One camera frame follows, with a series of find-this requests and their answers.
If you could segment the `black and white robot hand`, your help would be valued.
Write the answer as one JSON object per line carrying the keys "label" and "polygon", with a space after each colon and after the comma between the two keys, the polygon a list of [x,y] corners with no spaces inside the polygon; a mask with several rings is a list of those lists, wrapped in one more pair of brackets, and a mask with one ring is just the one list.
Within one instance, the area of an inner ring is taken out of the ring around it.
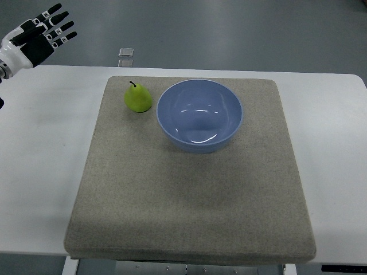
{"label": "black and white robot hand", "polygon": [[13,76],[21,69],[35,68],[77,36],[76,32],[67,33],[74,22],[62,24],[69,13],[57,14],[61,8],[62,4],[55,4],[26,20],[2,39],[1,60],[7,63]]}

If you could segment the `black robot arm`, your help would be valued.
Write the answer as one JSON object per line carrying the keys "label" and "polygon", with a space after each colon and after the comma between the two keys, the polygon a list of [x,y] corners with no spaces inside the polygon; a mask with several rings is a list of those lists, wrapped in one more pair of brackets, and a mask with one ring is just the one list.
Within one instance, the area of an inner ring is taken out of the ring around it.
{"label": "black robot arm", "polygon": [[9,79],[13,76],[13,72],[11,71],[10,67],[7,65],[7,63],[5,63],[2,60],[0,63],[0,67],[1,67],[1,82],[3,79]]}

